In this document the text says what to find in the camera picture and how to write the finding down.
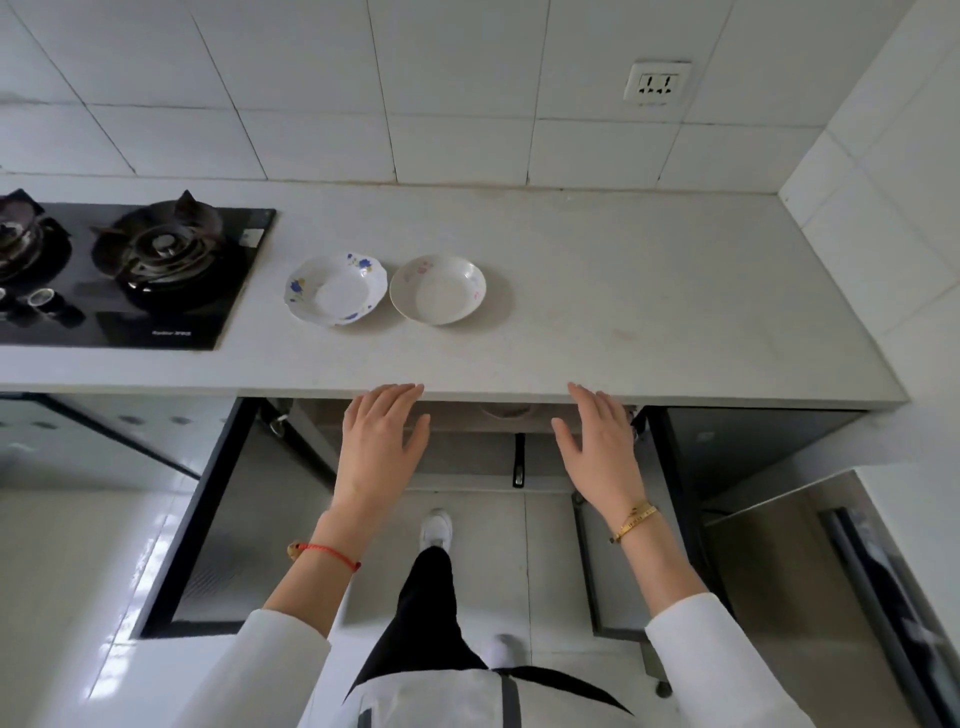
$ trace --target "electrical outlet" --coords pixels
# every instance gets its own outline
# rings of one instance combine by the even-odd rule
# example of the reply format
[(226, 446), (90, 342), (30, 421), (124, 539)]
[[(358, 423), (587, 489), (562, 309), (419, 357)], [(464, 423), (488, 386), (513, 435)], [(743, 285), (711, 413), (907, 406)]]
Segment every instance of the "electrical outlet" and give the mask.
[(634, 63), (623, 100), (638, 106), (675, 104), (684, 92), (692, 63)]

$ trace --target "red string bracelet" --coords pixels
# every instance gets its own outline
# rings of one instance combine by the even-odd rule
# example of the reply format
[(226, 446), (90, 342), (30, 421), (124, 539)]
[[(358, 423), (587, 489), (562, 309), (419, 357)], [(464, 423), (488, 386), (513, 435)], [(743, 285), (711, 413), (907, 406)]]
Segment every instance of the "red string bracelet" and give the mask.
[(336, 548), (330, 548), (330, 546), (321, 546), (320, 544), (305, 544), (302, 541), (294, 541), (287, 547), (287, 556), (290, 557), (291, 561), (297, 561), (297, 558), (307, 549), (312, 549), (315, 551), (323, 551), (330, 554), (331, 556), (336, 556), (342, 562), (344, 562), (353, 573), (357, 573), (357, 570), (360, 568), (360, 562), (350, 561), (344, 554), (338, 551)]

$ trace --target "white sneaker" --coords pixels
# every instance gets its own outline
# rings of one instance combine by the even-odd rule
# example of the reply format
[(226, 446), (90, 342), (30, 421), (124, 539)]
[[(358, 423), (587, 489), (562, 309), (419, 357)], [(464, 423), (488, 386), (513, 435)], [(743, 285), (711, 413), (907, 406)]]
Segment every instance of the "white sneaker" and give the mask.
[(480, 659), (490, 669), (519, 667), (522, 649), (519, 640), (511, 635), (495, 635), (483, 646)]
[(420, 526), (420, 550), (439, 546), (447, 553), (453, 541), (453, 521), (443, 508), (430, 511)]

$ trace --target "white plate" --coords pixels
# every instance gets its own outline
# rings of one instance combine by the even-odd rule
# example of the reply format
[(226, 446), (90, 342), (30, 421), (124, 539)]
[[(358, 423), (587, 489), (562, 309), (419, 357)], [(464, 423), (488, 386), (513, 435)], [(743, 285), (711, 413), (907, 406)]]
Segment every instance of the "white plate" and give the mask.
[(337, 327), (359, 321), (387, 293), (387, 272), (369, 255), (307, 260), (287, 279), (283, 300), (298, 319)]
[(390, 281), (390, 300), (408, 319), (431, 326), (469, 316), (487, 295), (483, 272), (456, 255), (411, 260)]

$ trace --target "white jacket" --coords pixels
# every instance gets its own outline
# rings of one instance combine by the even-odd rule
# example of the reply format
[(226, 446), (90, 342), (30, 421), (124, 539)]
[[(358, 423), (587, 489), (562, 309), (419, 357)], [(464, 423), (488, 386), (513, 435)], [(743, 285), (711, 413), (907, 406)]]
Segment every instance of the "white jacket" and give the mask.
[[(647, 626), (691, 728), (813, 728), (714, 595), (684, 599)], [(279, 612), (257, 610), (198, 688), (180, 728), (296, 728), (330, 644)], [(333, 728), (649, 726), (595, 700), (489, 670), (402, 672), (350, 694)]]

